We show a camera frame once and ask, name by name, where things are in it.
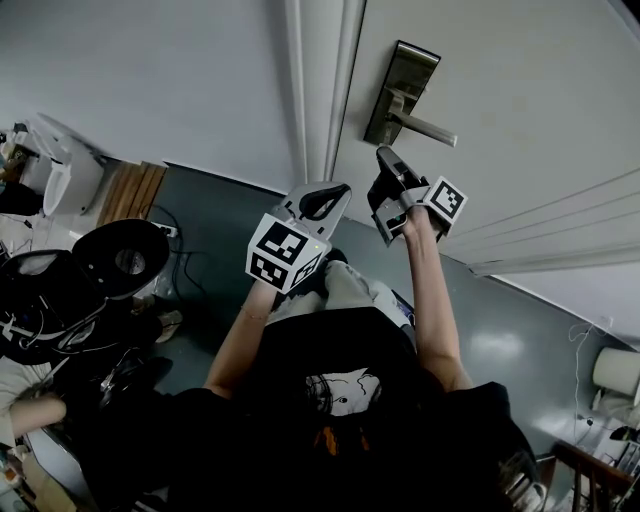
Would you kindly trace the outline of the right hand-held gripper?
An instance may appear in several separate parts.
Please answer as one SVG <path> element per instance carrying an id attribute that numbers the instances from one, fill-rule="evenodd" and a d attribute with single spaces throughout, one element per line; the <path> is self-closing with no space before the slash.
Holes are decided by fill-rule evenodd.
<path id="1" fill-rule="evenodd" d="M 419 177 L 389 146 L 376 150 L 379 174 L 367 193 L 372 218 L 386 246 L 402 234 L 408 213 L 424 207 L 439 241 L 446 236 L 468 198 L 444 177 L 430 185 Z"/>

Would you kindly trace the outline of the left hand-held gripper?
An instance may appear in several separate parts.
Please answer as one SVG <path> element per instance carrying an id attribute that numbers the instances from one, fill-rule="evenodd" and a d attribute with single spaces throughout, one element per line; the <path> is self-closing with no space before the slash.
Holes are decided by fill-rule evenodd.
<path id="1" fill-rule="evenodd" d="M 309 278 L 331 250 L 330 238 L 352 197 L 348 185 L 293 189 L 263 215 L 247 249 L 245 272 L 281 294 Z"/>

